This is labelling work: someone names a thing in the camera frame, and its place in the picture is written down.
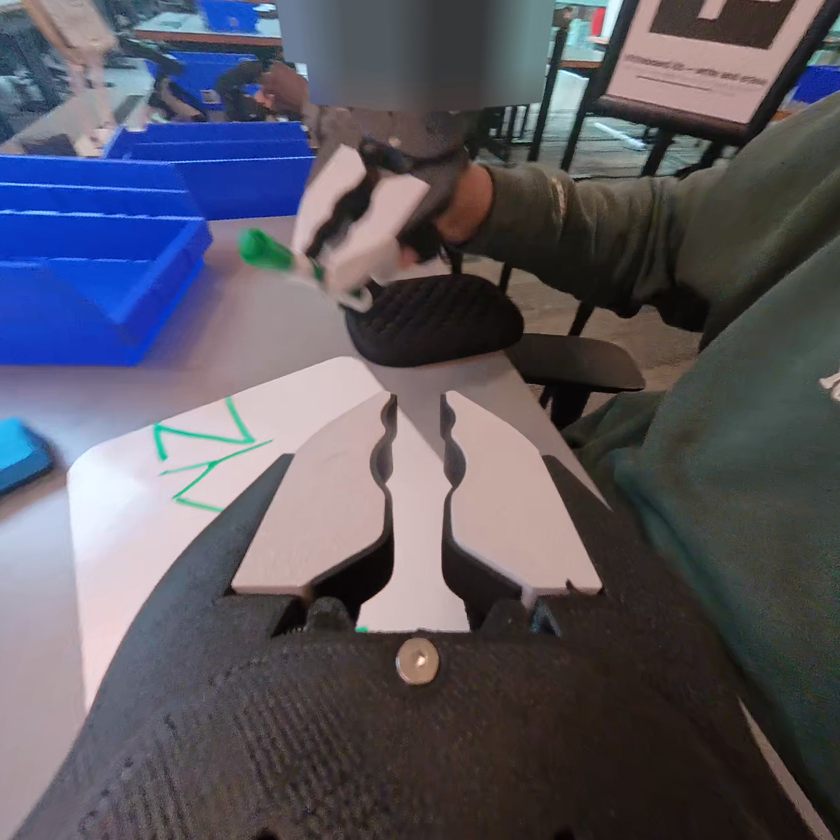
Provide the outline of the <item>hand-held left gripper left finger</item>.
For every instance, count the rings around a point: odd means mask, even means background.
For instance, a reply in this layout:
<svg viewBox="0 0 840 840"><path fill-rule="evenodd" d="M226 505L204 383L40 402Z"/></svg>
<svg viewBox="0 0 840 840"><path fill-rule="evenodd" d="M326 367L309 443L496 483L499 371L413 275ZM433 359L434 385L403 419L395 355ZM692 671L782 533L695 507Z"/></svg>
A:
<svg viewBox="0 0 840 840"><path fill-rule="evenodd" d="M232 580L239 595L369 601L394 568L396 397L375 393L312 435L290 464Z"/></svg>

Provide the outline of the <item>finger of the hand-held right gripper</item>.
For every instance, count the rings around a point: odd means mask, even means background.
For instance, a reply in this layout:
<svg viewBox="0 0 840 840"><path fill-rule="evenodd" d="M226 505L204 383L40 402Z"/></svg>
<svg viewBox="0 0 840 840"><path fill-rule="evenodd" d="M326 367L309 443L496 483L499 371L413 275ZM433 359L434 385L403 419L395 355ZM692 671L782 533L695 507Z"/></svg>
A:
<svg viewBox="0 0 840 840"><path fill-rule="evenodd" d="M373 187L369 210L353 226L351 242L369 249L368 269L329 269L339 281L366 286L389 278L396 269L397 237L429 192L429 184L414 175L386 175Z"/></svg>
<svg viewBox="0 0 840 840"><path fill-rule="evenodd" d="M342 144L306 187L291 240L293 270L367 270L369 249L351 229L369 210L369 170Z"/></svg>

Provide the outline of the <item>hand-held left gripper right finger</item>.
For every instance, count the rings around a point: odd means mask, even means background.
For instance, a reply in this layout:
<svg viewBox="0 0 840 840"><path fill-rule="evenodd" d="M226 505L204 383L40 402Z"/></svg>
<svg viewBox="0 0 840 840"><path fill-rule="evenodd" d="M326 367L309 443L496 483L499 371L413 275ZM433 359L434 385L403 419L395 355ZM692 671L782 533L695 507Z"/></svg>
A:
<svg viewBox="0 0 840 840"><path fill-rule="evenodd" d="M549 469L560 463L455 391L442 396L441 426L451 485L442 550L449 588L469 606L598 594L602 580Z"/></svg>

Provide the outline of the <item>green dry-erase marker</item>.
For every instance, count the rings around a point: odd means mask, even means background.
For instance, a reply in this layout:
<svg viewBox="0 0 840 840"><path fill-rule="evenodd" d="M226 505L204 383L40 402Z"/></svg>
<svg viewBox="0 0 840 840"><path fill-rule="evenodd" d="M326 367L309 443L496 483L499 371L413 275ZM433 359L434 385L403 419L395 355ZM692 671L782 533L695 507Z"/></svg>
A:
<svg viewBox="0 0 840 840"><path fill-rule="evenodd" d="M318 261L303 254L293 252L290 263L277 270L285 279L309 286L343 309L364 313L373 306L373 295L366 286L359 283L347 286Z"/></svg>

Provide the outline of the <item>green marker cap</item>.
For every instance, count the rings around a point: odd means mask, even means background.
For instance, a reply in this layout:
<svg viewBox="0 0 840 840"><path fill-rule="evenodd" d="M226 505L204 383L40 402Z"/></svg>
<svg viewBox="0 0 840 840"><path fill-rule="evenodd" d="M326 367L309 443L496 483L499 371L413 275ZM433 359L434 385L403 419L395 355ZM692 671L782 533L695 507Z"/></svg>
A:
<svg viewBox="0 0 840 840"><path fill-rule="evenodd" d="M238 252L247 265L261 270L289 273L296 265L295 255L288 247L258 228L239 233Z"/></svg>

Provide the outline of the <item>white whiteboard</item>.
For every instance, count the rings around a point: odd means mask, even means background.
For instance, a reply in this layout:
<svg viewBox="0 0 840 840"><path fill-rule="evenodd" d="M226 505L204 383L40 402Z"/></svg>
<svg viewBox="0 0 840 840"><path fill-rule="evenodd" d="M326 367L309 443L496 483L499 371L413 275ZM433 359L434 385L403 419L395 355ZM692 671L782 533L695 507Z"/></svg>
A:
<svg viewBox="0 0 840 840"><path fill-rule="evenodd" d="M282 456L375 393L395 396L392 496L394 568L360 607L380 633L461 632L466 608L445 582L445 474L441 399L468 397L537 445L489 391L518 379L499 354L387 374L339 357L116 437L79 457L67 488L76 562L82 683L89 710L130 625L187 546Z"/></svg>

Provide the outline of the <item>blue plastic bin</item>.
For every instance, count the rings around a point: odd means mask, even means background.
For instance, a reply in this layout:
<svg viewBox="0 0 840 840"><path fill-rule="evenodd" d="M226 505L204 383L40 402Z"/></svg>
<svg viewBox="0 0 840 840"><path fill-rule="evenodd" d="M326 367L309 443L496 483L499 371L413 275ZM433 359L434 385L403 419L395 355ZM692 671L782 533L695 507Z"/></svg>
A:
<svg viewBox="0 0 840 840"><path fill-rule="evenodd" d="M256 5L247 1L195 1L206 28L219 34L255 34L260 21Z"/></svg>
<svg viewBox="0 0 840 840"><path fill-rule="evenodd" d="M173 164L2 155L2 365L138 364L212 242Z"/></svg>
<svg viewBox="0 0 840 840"><path fill-rule="evenodd" d="M170 54L183 65L175 84L197 99L207 111L221 112L224 105L216 90L218 79L238 63L256 61L250 54L174 51Z"/></svg>
<svg viewBox="0 0 840 840"><path fill-rule="evenodd" d="M104 156L173 165L209 221L295 216L315 161L299 122L151 123Z"/></svg>

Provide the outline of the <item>blue whiteboard eraser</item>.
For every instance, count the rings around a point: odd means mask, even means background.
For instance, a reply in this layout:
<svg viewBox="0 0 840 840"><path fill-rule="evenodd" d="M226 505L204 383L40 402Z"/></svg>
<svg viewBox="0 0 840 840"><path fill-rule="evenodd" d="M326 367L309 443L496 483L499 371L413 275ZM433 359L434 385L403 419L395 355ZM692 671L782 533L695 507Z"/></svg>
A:
<svg viewBox="0 0 840 840"><path fill-rule="evenodd" d="M45 438L18 418L1 421L1 498L46 476L55 465Z"/></svg>

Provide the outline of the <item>framed whiteboard kit sign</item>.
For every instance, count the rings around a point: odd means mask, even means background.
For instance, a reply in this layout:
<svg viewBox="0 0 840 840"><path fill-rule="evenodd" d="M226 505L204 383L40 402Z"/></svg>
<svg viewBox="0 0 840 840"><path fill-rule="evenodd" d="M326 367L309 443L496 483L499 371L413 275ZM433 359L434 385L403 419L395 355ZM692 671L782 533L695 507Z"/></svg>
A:
<svg viewBox="0 0 840 840"><path fill-rule="evenodd" d="M767 126L838 1L624 2L585 113L741 146Z"/></svg>

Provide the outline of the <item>person's right hand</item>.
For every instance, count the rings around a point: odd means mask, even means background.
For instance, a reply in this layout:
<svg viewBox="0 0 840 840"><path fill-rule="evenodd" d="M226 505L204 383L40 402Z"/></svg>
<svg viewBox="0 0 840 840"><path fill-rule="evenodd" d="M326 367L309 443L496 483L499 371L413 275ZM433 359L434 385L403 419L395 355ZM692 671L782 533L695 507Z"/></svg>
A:
<svg viewBox="0 0 840 840"><path fill-rule="evenodd" d="M444 246L472 256L490 256L487 226L496 197L495 168L468 163L448 204L434 220Z"/></svg>

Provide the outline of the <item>black office chair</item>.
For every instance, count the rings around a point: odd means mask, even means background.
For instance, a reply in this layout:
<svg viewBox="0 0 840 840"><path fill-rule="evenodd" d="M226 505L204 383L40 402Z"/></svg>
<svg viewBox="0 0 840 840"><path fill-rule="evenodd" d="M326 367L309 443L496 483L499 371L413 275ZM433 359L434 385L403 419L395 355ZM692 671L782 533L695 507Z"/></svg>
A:
<svg viewBox="0 0 840 840"><path fill-rule="evenodd" d="M526 333L507 357L527 384L542 388L540 405L560 431L583 416L593 394L641 392L646 386L625 349L598 339Z"/></svg>

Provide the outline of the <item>green sweatshirt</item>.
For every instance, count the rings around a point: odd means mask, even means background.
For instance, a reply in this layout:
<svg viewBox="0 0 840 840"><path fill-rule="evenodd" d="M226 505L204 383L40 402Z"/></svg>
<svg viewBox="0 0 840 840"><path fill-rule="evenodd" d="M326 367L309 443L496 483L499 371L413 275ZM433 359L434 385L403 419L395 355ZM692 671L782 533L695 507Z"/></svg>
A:
<svg viewBox="0 0 840 840"><path fill-rule="evenodd" d="M724 165L678 261L710 310L699 355L615 399L574 446L716 625L752 713L838 836L838 94Z"/></svg>

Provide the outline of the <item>wooden sign board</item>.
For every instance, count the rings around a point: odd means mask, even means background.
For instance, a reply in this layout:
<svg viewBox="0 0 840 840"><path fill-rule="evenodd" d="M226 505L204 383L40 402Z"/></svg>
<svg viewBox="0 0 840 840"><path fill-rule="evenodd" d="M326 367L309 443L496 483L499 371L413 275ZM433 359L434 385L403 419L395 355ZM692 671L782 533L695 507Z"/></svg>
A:
<svg viewBox="0 0 840 840"><path fill-rule="evenodd" d="M104 60L118 38L92 1L22 1L38 31L64 60L73 81L105 87Z"/></svg>

